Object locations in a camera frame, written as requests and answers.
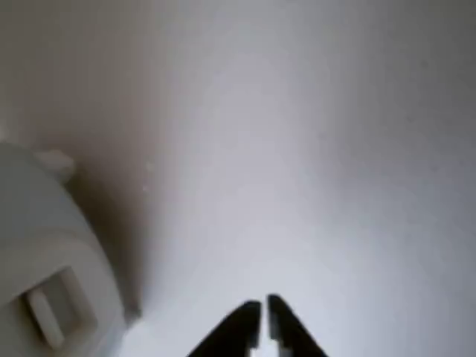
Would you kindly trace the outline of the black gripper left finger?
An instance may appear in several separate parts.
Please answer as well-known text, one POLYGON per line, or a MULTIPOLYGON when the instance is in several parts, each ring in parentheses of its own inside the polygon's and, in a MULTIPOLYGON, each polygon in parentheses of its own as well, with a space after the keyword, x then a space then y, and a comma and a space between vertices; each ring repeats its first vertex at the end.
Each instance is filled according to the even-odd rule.
POLYGON ((250 356, 258 346, 260 320, 261 302, 247 300, 223 318, 188 356, 250 356))

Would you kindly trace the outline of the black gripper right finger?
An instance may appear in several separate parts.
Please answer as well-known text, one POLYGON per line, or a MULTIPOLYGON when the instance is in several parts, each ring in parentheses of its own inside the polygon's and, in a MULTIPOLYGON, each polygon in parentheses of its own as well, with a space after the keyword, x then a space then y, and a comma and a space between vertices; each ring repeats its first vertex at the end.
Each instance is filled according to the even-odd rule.
POLYGON ((269 295, 267 306, 269 336, 277 342, 279 356, 328 356, 281 296, 269 295))

